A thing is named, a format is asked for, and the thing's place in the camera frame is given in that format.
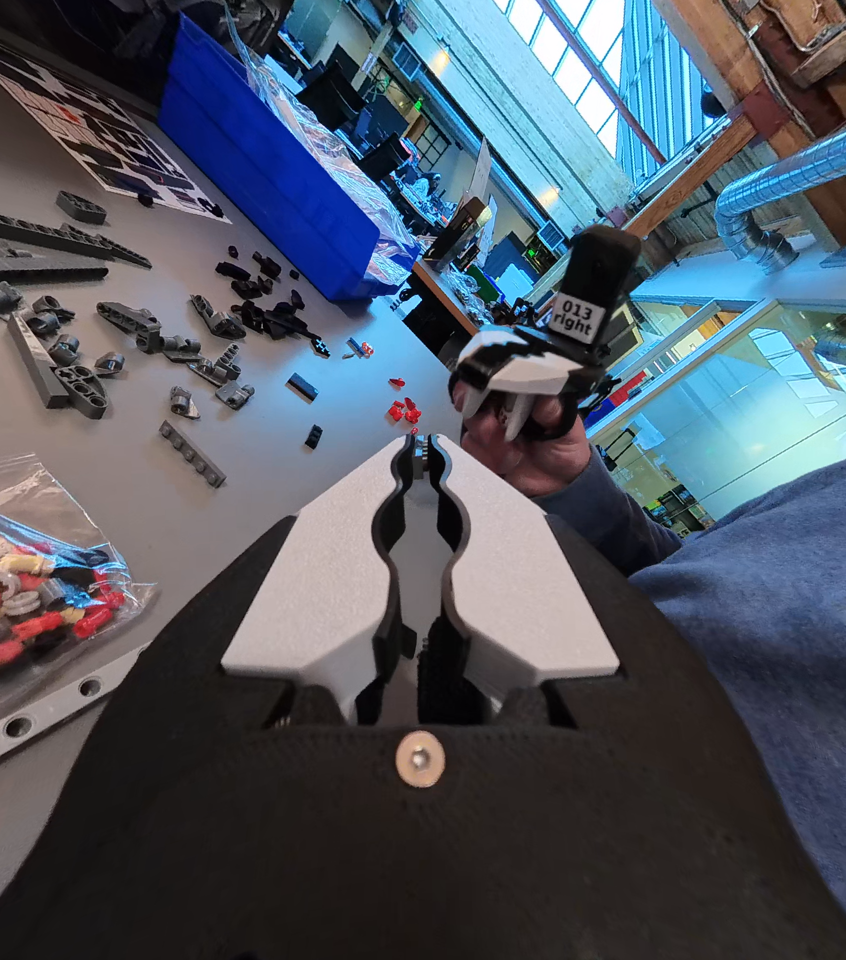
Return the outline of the silver ventilation duct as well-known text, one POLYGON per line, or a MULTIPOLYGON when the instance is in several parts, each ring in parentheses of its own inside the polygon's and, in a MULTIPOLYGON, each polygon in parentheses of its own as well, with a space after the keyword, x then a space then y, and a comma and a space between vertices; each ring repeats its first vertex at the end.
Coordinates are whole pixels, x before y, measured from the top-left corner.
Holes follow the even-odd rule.
POLYGON ((737 260, 754 263, 766 274, 779 272, 798 254, 779 232, 761 228, 753 210, 845 176, 846 127, 729 183, 715 204, 717 234, 737 260))

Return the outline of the pile of dark grey pieces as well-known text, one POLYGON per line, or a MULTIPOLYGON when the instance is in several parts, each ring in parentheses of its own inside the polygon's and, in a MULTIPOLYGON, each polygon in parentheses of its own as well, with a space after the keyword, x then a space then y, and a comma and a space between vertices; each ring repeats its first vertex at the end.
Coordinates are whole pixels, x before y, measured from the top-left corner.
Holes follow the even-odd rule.
MULTIPOLYGON (((219 358, 213 360, 202 353, 201 342, 192 338, 165 335, 162 323, 146 308, 132 308, 117 301, 101 301, 96 305, 97 315, 121 333, 133 338, 139 352, 161 355, 174 364, 182 364, 216 389, 216 397, 231 409, 239 409, 253 394, 250 386, 241 387, 240 367, 236 363, 239 352, 238 337, 246 330, 226 313, 214 311, 201 296, 191 298, 192 306, 202 319, 210 323, 213 333, 232 335, 234 339, 219 358)), ((81 341, 73 335, 60 333, 75 314, 60 301, 47 294, 33 303, 25 300, 21 291, 9 282, 0 282, 0 319, 7 323, 11 313, 18 312, 38 338, 56 365, 56 375, 69 392, 69 408, 90 420, 100 420, 109 409, 109 394, 105 378, 124 372, 126 359, 122 354, 108 352, 90 366, 81 364, 81 341)))

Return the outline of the scattered red lego pins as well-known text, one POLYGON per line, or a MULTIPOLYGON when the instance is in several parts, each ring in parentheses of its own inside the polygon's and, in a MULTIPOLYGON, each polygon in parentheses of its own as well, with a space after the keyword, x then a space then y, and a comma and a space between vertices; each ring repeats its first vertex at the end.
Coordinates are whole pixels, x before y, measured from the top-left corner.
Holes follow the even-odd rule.
POLYGON ((384 419, 392 426, 401 426, 412 438, 420 436, 422 410, 407 393, 406 380, 401 376, 386 379, 390 399, 384 412, 384 419))

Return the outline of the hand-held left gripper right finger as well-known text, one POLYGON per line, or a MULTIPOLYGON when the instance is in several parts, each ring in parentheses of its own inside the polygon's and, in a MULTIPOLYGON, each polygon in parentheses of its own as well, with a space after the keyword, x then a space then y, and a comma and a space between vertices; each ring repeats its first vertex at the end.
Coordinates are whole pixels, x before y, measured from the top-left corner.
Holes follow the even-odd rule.
POLYGON ((446 436, 429 436, 426 460, 451 557, 420 654, 420 720, 479 724, 516 690, 616 674, 545 511, 446 436))

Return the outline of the long dark grey toothed beam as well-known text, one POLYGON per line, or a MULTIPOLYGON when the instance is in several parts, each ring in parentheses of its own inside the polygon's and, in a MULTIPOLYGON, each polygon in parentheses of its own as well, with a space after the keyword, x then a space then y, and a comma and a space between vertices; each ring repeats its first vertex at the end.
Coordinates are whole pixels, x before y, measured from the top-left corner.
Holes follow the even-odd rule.
POLYGON ((59 253, 29 257, 0 256, 0 282, 11 285, 43 282, 94 282, 105 279, 104 260, 59 253))

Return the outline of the long dark grey lego plate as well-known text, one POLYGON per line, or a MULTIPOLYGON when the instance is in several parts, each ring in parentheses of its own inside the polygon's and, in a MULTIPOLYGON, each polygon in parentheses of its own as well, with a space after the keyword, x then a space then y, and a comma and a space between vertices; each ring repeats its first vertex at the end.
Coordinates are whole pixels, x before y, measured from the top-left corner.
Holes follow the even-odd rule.
POLYGON ((46 409, 65 409, 71 405, 69 391, 57 376, 55 361, 39 342, 21 314, 11 313, 6 322, 37 395, 46 409))

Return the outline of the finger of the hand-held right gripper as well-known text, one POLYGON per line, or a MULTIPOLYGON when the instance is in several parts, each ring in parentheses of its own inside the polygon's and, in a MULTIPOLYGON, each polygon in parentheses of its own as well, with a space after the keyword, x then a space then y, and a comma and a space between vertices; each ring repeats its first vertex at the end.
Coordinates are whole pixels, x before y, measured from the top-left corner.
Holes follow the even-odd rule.
POLYGON ((579 364, 564 357, 513 357, 492 378, 492 391, 502 395, 500 422, 506 442, 525 432, 531 441, 564 437, 579 419, 585 378, 579 364), (545 427, 533 419, 540 398, 557 399, 560 417, 545 427))
POLYGON ((503 417, 528 417, 536 404, 537 354, 509 328, 477 333, 454 368, 454 405, 463 417, 474 417, 492 397, 503 417))

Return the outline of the printed white parts sheet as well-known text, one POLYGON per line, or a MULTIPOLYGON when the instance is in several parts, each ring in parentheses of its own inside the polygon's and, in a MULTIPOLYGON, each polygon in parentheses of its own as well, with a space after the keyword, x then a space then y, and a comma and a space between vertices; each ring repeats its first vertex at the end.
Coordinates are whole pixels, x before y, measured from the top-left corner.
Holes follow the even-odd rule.
POLYGON ((104 190, 229 222, 117 101, 1 43, 0 86, 104 190))

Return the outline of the zip bag of red pins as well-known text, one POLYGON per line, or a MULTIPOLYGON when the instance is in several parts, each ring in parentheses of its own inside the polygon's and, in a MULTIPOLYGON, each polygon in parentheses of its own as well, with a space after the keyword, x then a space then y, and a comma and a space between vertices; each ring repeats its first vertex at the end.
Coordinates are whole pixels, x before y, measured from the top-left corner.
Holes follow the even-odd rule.
POLYGON ((157 591, 35 455, 0 458, 0 703, 109 641, 157 591))

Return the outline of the person's right forearm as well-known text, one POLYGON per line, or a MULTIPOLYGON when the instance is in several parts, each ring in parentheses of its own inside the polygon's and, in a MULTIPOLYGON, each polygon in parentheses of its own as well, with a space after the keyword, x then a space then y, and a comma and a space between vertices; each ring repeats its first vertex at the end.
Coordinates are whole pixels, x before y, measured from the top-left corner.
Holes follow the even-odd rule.
POLYGON ((624 577, 681 550, 678 534, 648 516, 616 485, 596 448, 590 445, 589 450, 589 462, 572 482, 533 502, 567 524, 624 577))

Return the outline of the crumpled clear plastic bag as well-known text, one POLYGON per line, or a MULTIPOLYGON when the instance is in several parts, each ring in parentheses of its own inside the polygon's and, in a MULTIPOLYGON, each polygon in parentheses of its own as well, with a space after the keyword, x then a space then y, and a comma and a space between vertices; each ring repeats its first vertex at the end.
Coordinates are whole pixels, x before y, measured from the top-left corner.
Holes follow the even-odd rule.
POLYGON ((304 94, 318 90, 331 97, 345 97, 352 93, 346 80, 330 78, 324 71, 311 86, 295 94, 267 66, 261 56, 253 52, 241 39, 235 20, 227 16, 230 40, 245 69, 247 82, 258 98, 277 120, 289 131, 299 146, 308 153, 342 192, 365 214, 379 238, 370 255, 365 276, 372 291, 371 297, 396 291, 409 276, 417 262, 420 246, 405 226, 401 215, 381 188, 374 174, 368 174, 347 150, 342 138, 321 121, 320 114, 303 101, 304 94))

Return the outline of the person's right hand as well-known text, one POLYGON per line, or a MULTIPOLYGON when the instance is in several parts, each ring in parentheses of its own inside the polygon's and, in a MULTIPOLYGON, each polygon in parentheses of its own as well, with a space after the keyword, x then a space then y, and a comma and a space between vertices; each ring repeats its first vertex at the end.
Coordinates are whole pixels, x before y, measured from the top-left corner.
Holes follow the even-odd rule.
POLYGON ((506 439, 494 401, 483 402, 462 421, 460 446, 474 459, 528 498, 546 497, 569 487, 589 466, 592 448, 577 418, 560 438, 506 439))

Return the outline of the blue plastic bin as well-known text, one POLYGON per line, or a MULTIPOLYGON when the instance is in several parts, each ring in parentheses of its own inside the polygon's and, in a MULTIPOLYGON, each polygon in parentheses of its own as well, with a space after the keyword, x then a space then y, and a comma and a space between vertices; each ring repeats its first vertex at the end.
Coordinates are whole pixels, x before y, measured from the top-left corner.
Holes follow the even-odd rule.
POLYGON ((369 274, 379 228, 257 96, 243 65, 184 14, 158 125, 326 299, 402 285, 369 274))

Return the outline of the grey studded lego plate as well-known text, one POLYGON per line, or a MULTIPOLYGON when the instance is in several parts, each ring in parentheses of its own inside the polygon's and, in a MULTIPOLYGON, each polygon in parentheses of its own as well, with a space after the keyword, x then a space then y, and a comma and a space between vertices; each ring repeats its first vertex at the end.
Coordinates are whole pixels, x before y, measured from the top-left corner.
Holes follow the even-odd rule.
POLYGON ((225 484, 226 473, 177 426, 165 419, 158 428, 158 434, 209 487, 219 489, 225 484))

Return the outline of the light grey holed lego beam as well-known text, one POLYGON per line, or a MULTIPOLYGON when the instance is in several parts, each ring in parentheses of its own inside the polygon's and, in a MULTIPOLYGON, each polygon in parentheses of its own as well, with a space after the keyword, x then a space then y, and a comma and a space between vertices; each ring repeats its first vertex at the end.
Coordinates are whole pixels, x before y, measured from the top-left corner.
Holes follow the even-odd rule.
POLYGON ((1 716, 0 760, 104 701, 128 677, 149 646, 149 643, 141 644, 112 657, 90 674, 1 716))

